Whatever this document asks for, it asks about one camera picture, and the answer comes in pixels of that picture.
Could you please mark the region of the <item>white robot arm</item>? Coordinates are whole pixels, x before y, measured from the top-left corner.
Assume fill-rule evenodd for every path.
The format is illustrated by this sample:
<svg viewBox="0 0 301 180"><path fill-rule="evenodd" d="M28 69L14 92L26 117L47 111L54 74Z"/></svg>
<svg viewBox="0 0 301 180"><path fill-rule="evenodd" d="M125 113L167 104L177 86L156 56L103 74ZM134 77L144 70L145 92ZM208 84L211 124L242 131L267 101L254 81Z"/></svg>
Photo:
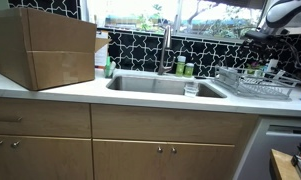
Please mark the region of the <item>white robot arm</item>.
<svg viewBox="0 0 301 180"><path fill-rule="evenodd" d="M266 42L301 27L301 0L278 0L271 5L256 30L245 33L247 39Z"/></svg>

